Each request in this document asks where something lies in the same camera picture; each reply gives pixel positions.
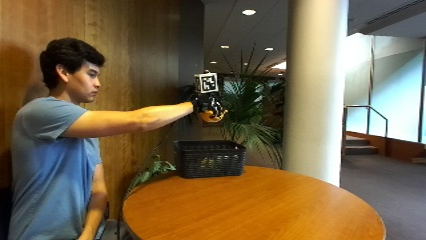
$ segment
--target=brown wall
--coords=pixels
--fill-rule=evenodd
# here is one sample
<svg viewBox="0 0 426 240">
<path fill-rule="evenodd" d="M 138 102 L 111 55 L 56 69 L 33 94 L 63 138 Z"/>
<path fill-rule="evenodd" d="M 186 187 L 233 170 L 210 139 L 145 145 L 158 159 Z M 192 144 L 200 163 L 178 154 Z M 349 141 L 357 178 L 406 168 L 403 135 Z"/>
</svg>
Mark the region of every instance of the brown wall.
<svg viewBox="0 0 426 240">
<path fill-rule="evenodd" d="M 176 0 L 0 0 L 0 188 L 11 185 L 15 113 L 24 102 L 47 94 L 37 57 L 48 41 L 81 38 L 107 57 L 101 94 L 88 109 L 125 111 L 172 104 L 180 86 L 180 17 Z M 113 218 L 134 172 L 166 131 L 164 127 L 101 139 Z M 173 129 L 168 144 L 154 152 L 168 160 L 174 139 Z"/>
</svg>

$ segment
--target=short sleeve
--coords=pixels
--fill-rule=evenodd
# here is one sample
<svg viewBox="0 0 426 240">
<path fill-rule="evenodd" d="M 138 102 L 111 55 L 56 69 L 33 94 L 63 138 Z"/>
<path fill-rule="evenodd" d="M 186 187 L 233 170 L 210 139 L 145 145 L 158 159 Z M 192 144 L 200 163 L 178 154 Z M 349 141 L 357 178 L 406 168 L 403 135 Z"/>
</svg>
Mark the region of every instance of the short sleeve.
<svg viewBox="0 0 426 240">
<path fill-rule="evenodd" d="M 53 97 L 29 102 L 21 121 L 27 133 L 40 140 L 56 140 L 88 110 Z"/>
</svg>

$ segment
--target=plastic basket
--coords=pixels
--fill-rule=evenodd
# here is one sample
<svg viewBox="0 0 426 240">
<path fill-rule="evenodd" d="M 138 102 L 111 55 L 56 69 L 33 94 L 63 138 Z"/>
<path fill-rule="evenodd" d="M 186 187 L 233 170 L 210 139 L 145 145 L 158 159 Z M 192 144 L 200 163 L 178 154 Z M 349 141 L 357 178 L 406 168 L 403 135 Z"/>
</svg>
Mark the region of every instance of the plastic basket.
<svg viewBox="0 0 426 240">
<path fill-rule="evenodd" d="M 226 140 L 174 141 L 174 160 L 182 178 L 240 176 L 246 149 Z"/>
</svg>

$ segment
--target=pillar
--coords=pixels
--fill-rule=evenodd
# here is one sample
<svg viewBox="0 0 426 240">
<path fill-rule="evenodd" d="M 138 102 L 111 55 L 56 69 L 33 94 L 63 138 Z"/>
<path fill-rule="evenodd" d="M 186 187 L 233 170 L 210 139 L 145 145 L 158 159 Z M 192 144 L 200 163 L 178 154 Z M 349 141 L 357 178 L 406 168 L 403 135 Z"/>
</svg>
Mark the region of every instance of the pillar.
<svg viewBox="0 0 426 240">
<path fill-rule="evenodd" d="M 284 169 L 339 185 L 349 0 L 289 0 Z"/>
</svg>

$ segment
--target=man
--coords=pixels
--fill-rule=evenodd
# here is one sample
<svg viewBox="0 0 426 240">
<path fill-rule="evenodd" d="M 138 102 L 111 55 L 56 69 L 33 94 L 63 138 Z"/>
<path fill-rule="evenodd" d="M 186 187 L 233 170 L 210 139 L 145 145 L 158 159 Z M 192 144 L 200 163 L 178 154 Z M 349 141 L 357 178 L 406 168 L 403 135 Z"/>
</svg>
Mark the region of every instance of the man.
<svg viewBox="0 0 426 240">
<path fill-rule="evenodd" d="M 108 201 L 99 137 L 145 132 L 172 123 L 200 104 L 134 111 L 88 111 L 105 58 L 84 41 L 53 40 L 40 54 L 49 96 L 16 114 L 12 135 L 13 207 L 9 239 L 93 239 Z M 222 118 L 209 112 L 210 120 Z"/>
</svg>

